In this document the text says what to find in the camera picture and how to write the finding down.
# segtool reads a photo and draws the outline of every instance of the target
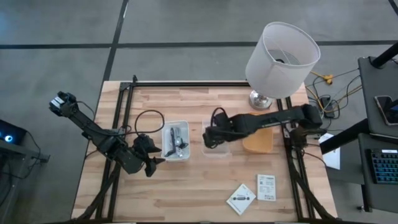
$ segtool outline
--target plastic bin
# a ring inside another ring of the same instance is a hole
[[[166,157],[165,155],[172,150],[172,137],[170,134],[171,128],[180,128],[180,137],[188,146],[182,149],[182,157],[179,157],[176,153]],[[189,126],[186,121],[169,121],[165,122],[162,128],[162,158],[166,161],[184,161],[190,157],[190,139],[189,139]]]
[[[201,123],[202,133],[205,132],[205,129],[210,126],[209,120],[203,120]],[[202,139],[202,153],[209,158],[225,158],[231,155],[231,151],[228,147],[228,142],[224,142],[223,144],[218,145],[214,149],[209,149],[205,146],[205,141]]]

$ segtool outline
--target lamp base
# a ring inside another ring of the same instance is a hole
[[[272,99],[258,94],[255,90],[250,93],[249,104],[255,110],[266,110],[272,104]]]

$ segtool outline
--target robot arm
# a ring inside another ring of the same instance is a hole
[[[227,141],[235,141],[255,133],[260,128],[268,128],[285,123],[295,122],[299,127],[290,132],[290,135],[298,140],[293,142],[306,142],[305,135],[308,131],[319,129],[322,120],[318,109],[311,105],[294,106],[289,110],[283,110],[262,115],[237,114],[231,118],[222,108],[222,113],[211,117],[211,123],[215,126],[207,127],[203,134],[205,146],[214,148]]]
[[[76,97],[70,93],[58,92],[57,97],[50,102],[50,110],[56,115],[64,116],[74,122],[83,130],[82,135],[91,140],[102,155],[111,161],[116,161],[128,174],[140,171],[145,163],[146,175],[150,177],[155,172],[156,165],[164,161],[163,159],[149,158],[148,153],[161,151],[155,147],[151,138],[140,134],[134,140],[133,147],[129,147],[122,138],[123,134],[102,129],[82,113],[77,105]]]

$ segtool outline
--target concrete floor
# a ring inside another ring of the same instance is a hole
[[[122,0],[0,1],[1,44],[92,44],[112,42]],[[387,0],[130,0],[120,43],[257,41],[272,21],[299,26],[317,41],[398,40],[398,16]],[[321,46],[314,71],[339,74],[357,68],[357,58],[379,55],[388,45]],[[118,49],[110,80],[244,80],[253,47]],[[60,90],[95,108],[109,49],[0,50],[0,110],[4,119],[33,133],[48,164],[24,181],[10,223],[70,218],[87,141],[67,119],[48,110]],[[337,93],[358,72],[339,77]],[[308,85],[315,77],[309,75]],[[361,91],[330,129],[345,129],[366,117]],[[355,142],[344,150],[356,150]],[[339,217],[358,222],[396,223],[398,215],[356,210],[358,185],[328,171]]]

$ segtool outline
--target keyboard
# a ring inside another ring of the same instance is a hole
[[[375,184],[398,184],[398,150],[367,149]]]

